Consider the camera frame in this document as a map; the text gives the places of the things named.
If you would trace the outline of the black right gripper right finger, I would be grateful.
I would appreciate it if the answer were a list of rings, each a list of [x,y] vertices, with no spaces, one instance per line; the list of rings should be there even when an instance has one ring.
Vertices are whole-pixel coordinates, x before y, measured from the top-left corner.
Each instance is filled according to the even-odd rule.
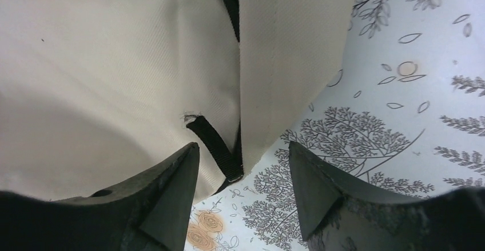
[[[310,250],[483,250],[484,189],[419,199],[378,188],[297,142],[289,167]]]

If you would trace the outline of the floral patterned table mat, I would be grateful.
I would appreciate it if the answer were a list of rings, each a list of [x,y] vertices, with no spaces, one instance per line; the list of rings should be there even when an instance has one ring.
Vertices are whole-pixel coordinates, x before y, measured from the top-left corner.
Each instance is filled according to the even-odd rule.
[[[186,250],[310,250],[291,142],[405,196],[484,189],[484,0],[354,0],[336,77],[246,179],[193,207]]]

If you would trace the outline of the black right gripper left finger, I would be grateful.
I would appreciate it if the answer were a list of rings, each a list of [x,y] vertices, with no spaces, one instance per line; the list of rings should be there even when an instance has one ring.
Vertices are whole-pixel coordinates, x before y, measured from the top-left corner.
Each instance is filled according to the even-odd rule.
[[[198,176],[192,142],[88,197],[1,192],[2,250],[183,250]]]

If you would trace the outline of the cream canvas backpack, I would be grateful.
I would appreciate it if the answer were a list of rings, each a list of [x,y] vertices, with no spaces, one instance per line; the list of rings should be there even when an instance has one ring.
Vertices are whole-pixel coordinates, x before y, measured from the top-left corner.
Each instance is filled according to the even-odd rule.
[[[205,117],[249,173],[341,67],[354,0],[1,0],[1,189],[88,196]]]

